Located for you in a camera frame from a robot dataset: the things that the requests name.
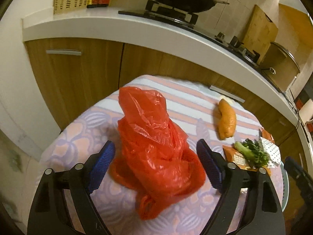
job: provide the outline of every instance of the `tile wall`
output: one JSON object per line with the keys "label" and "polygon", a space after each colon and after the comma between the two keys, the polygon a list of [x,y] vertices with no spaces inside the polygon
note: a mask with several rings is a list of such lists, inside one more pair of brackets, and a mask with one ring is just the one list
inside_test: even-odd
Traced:
{"label": "tile wall", "polygon": [[[222,0],[230,4],[217,4],[212,9],[199,13],[197,25],[203,29],[216,29],[223,31],[228,41],[234,35],[242,36],[245,25],[252,13],[255,4],[274,21],[278,21],[278,1],[279,0]],[[144,9],[147,0],[112,0],[111,6]]]}
{"label": "tile wall", "polygon": [[[243,38],[245,26],[254,5],[257,4],[278,27],[275,41],[290,50],[303,70],[293,85],[294,95],[297,95],[313,72],[312,60],[308,59],[312,50],[300,43],[295,29],[289,23],[284,12],[279,9],[279,0],[222,1],[228,1],[230,4],[217,4],[212,9],[199,13],[197,26],[205,30],[215,29],[224,32],[226,41],[230,41],[234,35]],[[146,2],[147,0],[112,0],[111,6],[143,10]]]}

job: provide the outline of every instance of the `striped tablecloth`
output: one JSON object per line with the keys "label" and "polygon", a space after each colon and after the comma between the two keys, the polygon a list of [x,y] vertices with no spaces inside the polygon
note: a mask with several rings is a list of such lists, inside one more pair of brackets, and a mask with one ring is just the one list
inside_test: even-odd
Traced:
{"label": "striped tablecloth", "polygon": [[[211,91],[203,85],[162,78],[140,76],[127,84],[141,89],[155,89],[166,98],[170,118],[187,134],[187,142],[195,151],[196,143],[203,138],[213,151],[224,156],[222,145],[230,146],[246,138],[257,139],[262,127],[257,118],[237,102]],[[220,119],[217,104],[226,99],[237,115],[234,137],[220,141],[216,125]],[[42,155],[40,163],[55,171],[71,169],[76,163],[99,152],[107,140],[121,150],[117,121],[123,117],[118,104],[118,91],[99,101],[71,123]],[[271,170],[271,179],[280,201],[283,197],[281,169]],[[205,184],[192,196],[165,209],[156,219],[141,221],[135,211],[136,192],[117,183],[106,174],[98,190],[91,198],[104,223],[113,235],[197,235],[209,220],[220,198],[216,189],[207,179]],[[242,194],[228,232],[237,228],[242,215],[246,194]],[[77,230],[82,231],[70,194],[66,192],[69,211]]]}

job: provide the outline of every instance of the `blue gripper pad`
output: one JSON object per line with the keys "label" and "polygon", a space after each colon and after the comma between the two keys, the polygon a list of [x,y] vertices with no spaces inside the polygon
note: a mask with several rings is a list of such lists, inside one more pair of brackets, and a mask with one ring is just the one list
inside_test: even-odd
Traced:
{"label": "blue gripper pad", "polygon": [[223,182],[223,171],[218,167],[215,160],[215,155],[220,154],[212,152],[212,150],[206,144],[204,139],[200,139],[197,143],[197,155],[212,186],[221,192]]}
{"label": "blue gripper pad", "polygon": [[89,194],[100,187],[114,156],[115,145],[108,140],[99,153],[91,155],[85,162],[85,188]]}

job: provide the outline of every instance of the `wooden cutting board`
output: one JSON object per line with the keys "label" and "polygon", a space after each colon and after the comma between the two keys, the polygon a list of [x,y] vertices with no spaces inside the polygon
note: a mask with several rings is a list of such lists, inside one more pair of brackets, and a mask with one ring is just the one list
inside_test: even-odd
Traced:
{"label": "wooden cutting board", "polygon": [[278,28],[265,12],[255,5],[246,29],[247,31],[242,41],[243,45],[250,52],[255,50],[260,54],[257,62],[257,64],[260,64],[270,47],[270,42],[275,41]]}

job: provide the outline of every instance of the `cabinet door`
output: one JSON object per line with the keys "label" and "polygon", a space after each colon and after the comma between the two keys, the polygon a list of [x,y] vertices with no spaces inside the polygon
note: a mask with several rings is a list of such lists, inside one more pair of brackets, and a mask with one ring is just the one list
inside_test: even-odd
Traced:
{"label": "cabinet door", "polygon": [[[284,161],[287,156],[291,156],[298,164],[303,164],[307,171],[305,154],[298,133],[293,132],[280,146],[281,159]],[[285,220],[294,218],[295,209],[303,206],[304,201],[300,195],[300,190],[296,186],[295,180],[289,178],[289,199],[284,211]]]}
{"label": "cabinet door", "polygon": [[123,43],[51,38],[25,45],[38,87],[61,129],[118,89]]}
{"label": "cabinet door", "polygon": [[293,124],[270,104],[234,81],[203,66],[157,50],[131,44],[125,44],[121,64],[119,87],[144,74],[169,76],[200,82],[204,85],[214,85],[244,99],[242,106],[258,118],[262,126],[273,135],[277,145],[295,132]]}

